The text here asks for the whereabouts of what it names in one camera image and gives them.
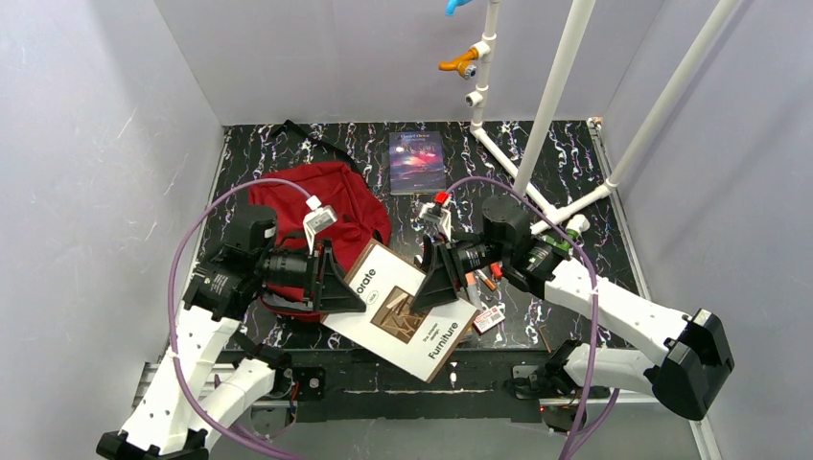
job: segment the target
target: blue valve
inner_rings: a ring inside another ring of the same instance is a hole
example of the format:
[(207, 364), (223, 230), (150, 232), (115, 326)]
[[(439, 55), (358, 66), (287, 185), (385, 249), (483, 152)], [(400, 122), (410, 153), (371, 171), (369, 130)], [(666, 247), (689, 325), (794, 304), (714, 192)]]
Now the blue valve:
[(446, 4), (446, 15), (454, 16), (454, 10), (456, 10), (457, 7), (462, 7), (471, 1), (472, 0), (449, 0), (449, 3)]

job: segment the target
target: floor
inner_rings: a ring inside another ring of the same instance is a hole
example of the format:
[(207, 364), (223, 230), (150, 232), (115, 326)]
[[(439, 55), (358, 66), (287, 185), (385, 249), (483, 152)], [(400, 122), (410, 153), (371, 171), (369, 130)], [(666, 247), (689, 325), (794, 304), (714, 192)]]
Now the floor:
[[(282, 134), (269, 138), (276, 126), (232, 126), (225, 134), (225, 149), (217, 179), (215, 196), (236, 184), (258, 178), (264, 173), (298, 164), (331, 160), (332, 154), (298, 138)], [(350, 153), (360, 165), (370, 189), (385, 205), (393, 223), (390, 246), (411, 258), (420, 253), (424, 226), (416, 218), (419, 203), (428, 195), (392, 196), (389, 194), (387, 149), (388, 134), (393, 131), (439, 131), (443, 142), (450, 183), (469, 175), (492, 177), (509, 183), (503, 169), (469, 134), (468, 124), (450, 123), (350, 123), (304, 125), (320, 140)], [(531, 122), (490, 122), (485, 129), (492, 139), (519, 164)], [(603, 180), (596, 152), (585, 122), (554, 122), (532, 182), (555, 205), (564, 205), (592, 190)], [(491, 186), (470, 185), (455, 196), (458, 228), (478, 230), (476, 204), (492, 192)], [(209, 218), (201, 240), (201, 254), (219, 241), (234, 210), (247, 203), (247, 193), (229, 199)], [(627, 257), (616, 215), (609, 199), (587, 208), (584, 214), (591, 229), (584, 235), (584, 248), (594, 260), (599, 274), (636, 291), (633, 269)], [(482, 300), (504, 309), (507, 319), (488, 333), (461, 344), (477, 348), (544, 348), (540, 328), (551, 347), (569, 338), (580, 338), (589, 322), (548, 302), (539, 301), (502, 281), (491, 293), (483, 289)], [(285, 348), (353, 348), (354, 344), (320, 325), (305, 324), (265, 310), (259, 303), (251, 306), (244, 321), (246, 334), (255, 341)], [(610, 346), (625, 346), (623, 339), (602, 331)]]

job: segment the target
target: orange faucet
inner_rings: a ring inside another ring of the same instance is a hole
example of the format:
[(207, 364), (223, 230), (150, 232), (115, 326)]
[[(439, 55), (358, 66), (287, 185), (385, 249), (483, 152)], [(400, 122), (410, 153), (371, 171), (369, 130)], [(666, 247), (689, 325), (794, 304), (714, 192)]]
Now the orange faucet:
[(479, 58), (479, 52), (476, 48), (470, 48), (465, 54), (455, 57), (449, 62), (441, 62), (437, 68), (444, 72), (457, 71), (460, 77), (468, 80), (474, 76), (477, 66), (472, 62)]

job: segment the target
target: red object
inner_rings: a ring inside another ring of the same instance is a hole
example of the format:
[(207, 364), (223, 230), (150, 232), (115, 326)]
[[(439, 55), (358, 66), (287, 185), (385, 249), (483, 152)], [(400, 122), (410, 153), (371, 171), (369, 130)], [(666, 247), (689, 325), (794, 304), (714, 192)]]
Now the red object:
[(452, 196), (446, 192), (438, 192), (437, 195), (434, 196), (434, 202), (443, 206), (447, 203), (447, 201), (449, 201), (450, 197)]
[[(381, 242), (389, 245), (392, 226), (386, 208), (367, 188), (363, 177), (350, 171), (347, 164), (340, 161), (314, 163), (271, 172), (263, 177), (286, 179), (299, 184), (311, 195), (316, 195), (322, 205), (333, 207), (338, 221), (316, 237), (332, 241), (337, 261), (345, 271), (350, 269), (374, 235), (380, 235)], [(291, 232), (303, 231), (302, 219), (311, 211), (305, 204), (302, 194), (283, 184), (261, 184), (251, 187), (248, 202), (264, 204), (276, 210), (277, 241)], [(288, 239), (282, 245), (292, 249), (305, 246), (307, 243), (304, 238)], [(292, 302), (303, 300), (304, 292), (301, 288), (272, 285), (267, 287)], [(292, 316), (306, 321), (319, 320), (317, 312), (293, 313)]]
[(491, 274), (494, 276), (494, 279), (499, 281), (502, 279), (502, 267), (499, 266), (499, 262), (494, 262), (493, 264), (489, 265), (491, 268)]

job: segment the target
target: barcode sticker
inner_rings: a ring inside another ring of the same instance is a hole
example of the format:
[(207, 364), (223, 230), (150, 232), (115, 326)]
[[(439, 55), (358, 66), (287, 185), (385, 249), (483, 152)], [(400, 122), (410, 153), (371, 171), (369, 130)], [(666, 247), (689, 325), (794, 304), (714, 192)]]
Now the barcode sticker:
[(502, 321), (505, 321), (505, 315), (497, 307), (492, 307), (475, 318), (474, 326), (478, 333), (485, 334), (486, 331), (497, 326)]

